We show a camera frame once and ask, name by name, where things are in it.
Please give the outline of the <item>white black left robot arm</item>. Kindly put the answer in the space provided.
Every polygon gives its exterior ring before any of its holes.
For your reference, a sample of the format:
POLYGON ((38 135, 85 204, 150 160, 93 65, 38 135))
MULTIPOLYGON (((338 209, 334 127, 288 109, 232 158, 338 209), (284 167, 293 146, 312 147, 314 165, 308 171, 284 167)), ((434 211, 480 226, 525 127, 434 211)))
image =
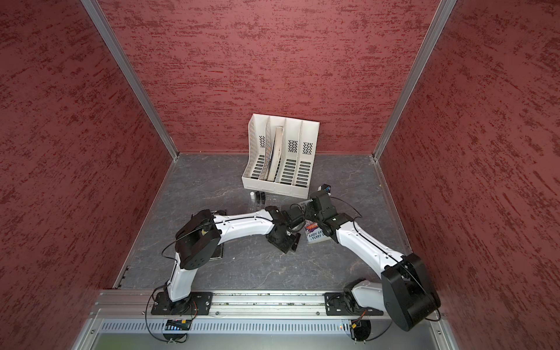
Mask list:
POLYGON ((287 253, 295 249, 296 230, 304 223, 303 209, 297 204, 288 210, 267 206, 231 216, 208 209, 200 211, 176 234, 175 265, 166 287, 169 300, 178 302, 190 297, 198 269, 210 261, 219 245, 247 236, 264 236, 268 243, 287 253))

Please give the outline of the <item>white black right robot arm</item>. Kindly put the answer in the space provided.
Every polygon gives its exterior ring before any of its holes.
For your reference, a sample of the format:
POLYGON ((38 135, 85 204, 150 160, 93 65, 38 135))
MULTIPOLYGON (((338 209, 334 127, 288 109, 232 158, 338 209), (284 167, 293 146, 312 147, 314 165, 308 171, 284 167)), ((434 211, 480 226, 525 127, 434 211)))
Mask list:
POLYGON ((327 309, 343 308, 350 314, 382 312, 404 331, 424 320, 439 321, 440 298, 422 259, 393 250, 366 233, 355 217, 335 208, 328 191, 319 190, 305 203, 291 205, 286 217, 291 229, 307 221, 317 224, 325 236, 352 251, 381 280, 380 287, 366 279, 347 284, 342 293, 327 299, 327 309))

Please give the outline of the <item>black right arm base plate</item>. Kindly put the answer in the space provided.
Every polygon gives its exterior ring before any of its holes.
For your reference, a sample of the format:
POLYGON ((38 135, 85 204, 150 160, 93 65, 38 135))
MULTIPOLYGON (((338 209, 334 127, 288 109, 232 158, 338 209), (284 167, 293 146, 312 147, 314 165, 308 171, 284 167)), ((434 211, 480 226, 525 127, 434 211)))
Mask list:
POLYGON ((383 316, 383 311, 359 306, 350 293, 325 293, 325 310, 328 316, 383 316))

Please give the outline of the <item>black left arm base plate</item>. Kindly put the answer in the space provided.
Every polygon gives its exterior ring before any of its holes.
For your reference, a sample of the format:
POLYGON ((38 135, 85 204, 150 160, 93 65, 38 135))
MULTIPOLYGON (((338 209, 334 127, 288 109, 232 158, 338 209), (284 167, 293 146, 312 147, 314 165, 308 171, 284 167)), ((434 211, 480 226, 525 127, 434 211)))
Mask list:
POLYGON ((172 301, 166 291, 159 292, 150 313, 156 316, 208 316, 213 297, 210 292, 192 292, 182 300, 172 301))

